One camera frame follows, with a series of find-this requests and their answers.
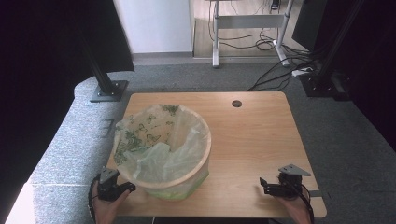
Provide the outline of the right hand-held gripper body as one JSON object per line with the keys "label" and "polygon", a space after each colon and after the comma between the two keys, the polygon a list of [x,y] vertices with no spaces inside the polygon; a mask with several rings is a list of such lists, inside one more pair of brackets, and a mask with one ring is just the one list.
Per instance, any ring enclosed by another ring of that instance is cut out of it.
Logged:
{"label": "right hand-held gripper body", "polygon": [[294,164],[289,164],[278,169],[281,196],[293,199],[300,196],[303,191],[303,177],[311,176],[310,173]]}

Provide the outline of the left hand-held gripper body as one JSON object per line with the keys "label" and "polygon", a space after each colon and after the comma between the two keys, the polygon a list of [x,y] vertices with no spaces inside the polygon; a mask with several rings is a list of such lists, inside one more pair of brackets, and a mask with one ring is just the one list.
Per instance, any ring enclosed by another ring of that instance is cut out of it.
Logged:
{"label": "left hand-held gripper body", "polygon": [[99,174],[99,184],[97,187],[100,200],[114,202],[123,193],[122,187],[118,185],[118,170],[104,167]]}

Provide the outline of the person's left hand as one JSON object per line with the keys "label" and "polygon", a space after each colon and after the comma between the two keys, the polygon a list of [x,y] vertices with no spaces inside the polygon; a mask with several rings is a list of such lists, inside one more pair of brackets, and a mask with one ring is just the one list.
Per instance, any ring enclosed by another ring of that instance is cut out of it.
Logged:
{"label": "person's left hand", "polygon": [[97,197],[97,186],[98,182],[95,181],[92,187],[92,208],[94,210],[95,223],[113,224],[120,205],[126,200],[127,197],[119,197],[114,202],[100,200]]}

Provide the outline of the person's right hand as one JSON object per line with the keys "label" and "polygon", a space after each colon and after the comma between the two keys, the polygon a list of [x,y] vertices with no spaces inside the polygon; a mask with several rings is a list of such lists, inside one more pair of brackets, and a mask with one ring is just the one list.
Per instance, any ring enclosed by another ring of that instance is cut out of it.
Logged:
{"label": "person's right hand", "polygon": [[276,197],[276,200],[285,207],[295,224],[311,224],[310,213],[301,197],[294,200]]}

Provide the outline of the white panel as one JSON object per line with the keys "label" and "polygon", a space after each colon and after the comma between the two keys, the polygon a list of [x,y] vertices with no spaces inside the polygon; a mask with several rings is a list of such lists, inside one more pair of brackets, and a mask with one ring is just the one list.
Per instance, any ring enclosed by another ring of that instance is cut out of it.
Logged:
{"label": "white panel", "polygon": [[25,183],[5,224],[35,224],[34,188]]}

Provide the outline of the black metal stand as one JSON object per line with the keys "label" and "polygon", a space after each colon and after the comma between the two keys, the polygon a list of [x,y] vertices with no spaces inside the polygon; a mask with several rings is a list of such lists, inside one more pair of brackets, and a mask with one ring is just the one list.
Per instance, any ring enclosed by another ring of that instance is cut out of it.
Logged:
{"label": "black metal stand", "polygon": [[304,87],[307,97],[341,97],[345,96],[337,90],[336,85],[332,81],[333,60],[337,51],[343,44],[347,32],[358,15],[364,0],[354,0],[353,5],[348,12],[345,20],[341,23],[341,27],[333,39],[332,45],[327,56],[323,60],[323,64],[317,72],[311,72],[307,75],[301,75],[300,81]]}
{"label": "black metal stand", "polygon": [[119,102],[125,92],[128,81],[111,80],[108,74],[99,67],[84,37],[80,39],[80,42],[84,50],[84,55],[87,57],[91,71],[97,81],[97,87],[92,94],[91,102]]}

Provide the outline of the white power strip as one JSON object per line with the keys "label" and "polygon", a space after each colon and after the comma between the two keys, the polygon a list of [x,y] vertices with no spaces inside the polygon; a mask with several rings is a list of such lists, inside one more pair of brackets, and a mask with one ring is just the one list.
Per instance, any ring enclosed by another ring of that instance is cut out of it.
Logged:
{"label": "white power strip", "polygon": [[312,67],[306,67],[306,68],[296,69],[296,70],[292,71],[291,74],[294,77],[297,77],[297,76],[305,75],[305,74],[308,74],[308,73],[311,73],[311,72],[313,72],[313,68]]}

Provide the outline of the black curtain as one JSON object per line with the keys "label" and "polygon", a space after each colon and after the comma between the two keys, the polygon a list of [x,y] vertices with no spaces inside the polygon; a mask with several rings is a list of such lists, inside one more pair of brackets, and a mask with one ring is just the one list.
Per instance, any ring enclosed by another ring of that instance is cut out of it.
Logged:
{"label": "black curtain", "polygon": [[134,68],[115,0],[0,0],[0,224],[95,66]]}
{"label": "black curtain", "polygon": [[362,0],[350,45],[353,101],[396,151],[396,0]]}

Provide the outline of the dark monitor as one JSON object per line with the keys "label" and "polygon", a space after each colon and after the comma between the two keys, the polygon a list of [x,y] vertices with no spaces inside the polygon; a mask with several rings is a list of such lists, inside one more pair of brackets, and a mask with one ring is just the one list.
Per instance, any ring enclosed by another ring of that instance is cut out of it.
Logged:
{"label": "dark monitor", "polygon": [[292,39],[309,51],[318,48],[318,34],[328,0],[304,0]]}

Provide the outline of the white desk frame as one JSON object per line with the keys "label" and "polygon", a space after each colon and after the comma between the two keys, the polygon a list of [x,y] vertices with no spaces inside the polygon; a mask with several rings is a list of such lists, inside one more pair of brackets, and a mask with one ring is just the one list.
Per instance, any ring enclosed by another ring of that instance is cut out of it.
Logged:
{"label": "white desk frame", "polygon": [[284,67],[289,67],[290,63],[282,49],[284,35],[290,19],[290,13],[294,0],[288,0],[286,10],[283,15],[264,14],[264,15],[232,15],[220,16],[219,2],[228,0],[209,0],[215,3],[214,12],[214,40],[212,48],[212,66],[219,68],[219,29],[245,29],[245,28],[277,28],[279,33],[273,41],[276,54]]}

